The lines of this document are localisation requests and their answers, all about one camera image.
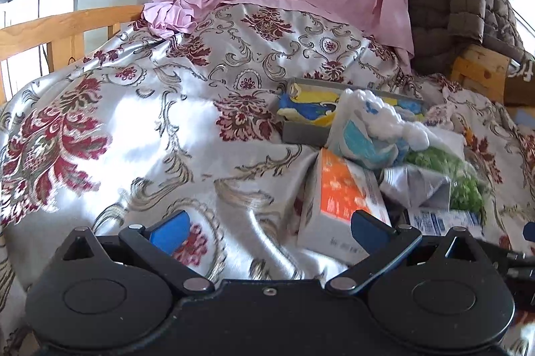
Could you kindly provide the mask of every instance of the plastic bag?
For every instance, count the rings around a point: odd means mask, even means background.
[[[344,91],[335,113],[325,147],[370,170],[402,163],[409,149],[451,151],[421,122],[404,121],[370,91]]]
[[[451,179],[449,207],[481,215],[488,185],[482,181],[473,166],[441,149],[429,147],[423,151],[409,151],[405,162],[434,170]]]

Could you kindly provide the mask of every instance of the brown quilted blanket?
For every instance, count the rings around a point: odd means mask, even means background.
[[[455,58],[471,43],[524,63],[528,53],[508,0],[409,0],[415,56],[422,75],[449,75]]]

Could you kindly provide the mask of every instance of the circular disc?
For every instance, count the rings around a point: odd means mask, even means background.
[[[395,338],[435,352],[463,352],[496,342],[515,309],[494,270],[456,259],[381,276],[370,288],[368,306]]]
[[[172,295],[164,280],[129,265],[85,267],[64,261],[26,301],[36,336],[66,349],[105,350],[138,341],[167,316]]]

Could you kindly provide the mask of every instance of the white box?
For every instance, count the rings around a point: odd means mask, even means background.
[[[362,261],[368,253],[351,235],[357,209],[391,226],[373,172],[323,148],[305,186],[298,245],[347,264]]]

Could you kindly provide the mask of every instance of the gray tray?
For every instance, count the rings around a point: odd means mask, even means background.
[[[408,102],[418,102],[422,104],[422,114],[425,114],[429,105],[427,105],[423,100],[418,98],[406,97],[405,95],[398,95],[391,92],[378,91],[375,89],[366,89],[365,87],[358,87],[352,85],[346,85],[342,83],[333,83],[333,82],[324,82],[323,80],[312,80],[310,78],[292,78],[288,80],[288,87],[290,89],[293,83],[307,85],[307,86],[317,86],[325,87],[331,90],[338,90],[342,93],[346,89],[360,89],[372,91],[378,97],[394,98],[396,100],[403,100]],[[302,122],[287,121],[282,118],[283,121],[283,142],[303,145],[323,147],[327,143],[327,138],[329,137],[329,131],[331,130],[328,126],[317,126],[311,124],[304,124]]]

